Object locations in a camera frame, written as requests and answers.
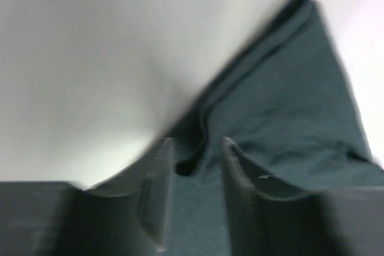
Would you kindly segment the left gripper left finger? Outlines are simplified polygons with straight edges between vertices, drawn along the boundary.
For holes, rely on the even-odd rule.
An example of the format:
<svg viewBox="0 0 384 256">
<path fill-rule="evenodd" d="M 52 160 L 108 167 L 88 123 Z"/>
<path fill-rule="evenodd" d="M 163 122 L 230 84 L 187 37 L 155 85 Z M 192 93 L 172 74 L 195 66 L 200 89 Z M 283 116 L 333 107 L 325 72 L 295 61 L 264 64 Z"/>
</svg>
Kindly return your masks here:
<svg viewBox="0 0 384 256">
<path fill-rule="evenodd" d="M 61 253 L 164 253 L 173 208 L 173 140 L 116 178 L 77 190 L 59 232 Z"/>
</svg>

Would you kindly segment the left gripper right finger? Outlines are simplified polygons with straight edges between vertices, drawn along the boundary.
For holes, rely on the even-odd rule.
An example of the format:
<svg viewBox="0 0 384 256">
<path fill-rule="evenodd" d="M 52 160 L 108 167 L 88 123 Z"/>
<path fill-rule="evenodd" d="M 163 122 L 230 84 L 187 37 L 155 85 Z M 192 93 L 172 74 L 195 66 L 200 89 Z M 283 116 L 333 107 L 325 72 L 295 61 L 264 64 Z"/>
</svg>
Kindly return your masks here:
<svg viewBox="0 0 384 256">
<path fill-rule="evenodd" d="M 332 255 L 320 196 L 282 181 L 223 139 L 224 197 L 232 255 Z"/>
</svg>

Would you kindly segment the black t-shirt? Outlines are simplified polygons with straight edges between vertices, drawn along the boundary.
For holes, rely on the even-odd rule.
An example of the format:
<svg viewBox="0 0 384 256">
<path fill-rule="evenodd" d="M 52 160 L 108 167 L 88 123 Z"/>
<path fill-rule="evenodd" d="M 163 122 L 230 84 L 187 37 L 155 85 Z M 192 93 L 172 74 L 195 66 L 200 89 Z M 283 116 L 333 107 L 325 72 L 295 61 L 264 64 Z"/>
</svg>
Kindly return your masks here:
<svg viewBox="0 0 384 256">
<path fill-rule="evenodd" d="M 313 0 L 289 0 L 170 135 L 177 161 L 170 255 L 232 255 L 221 169 L 226 137 L 282 181 L 320 196 L 332 255 L 347 251 L 332 231 L 326 193 L 383 185 Z"/>
</svg>

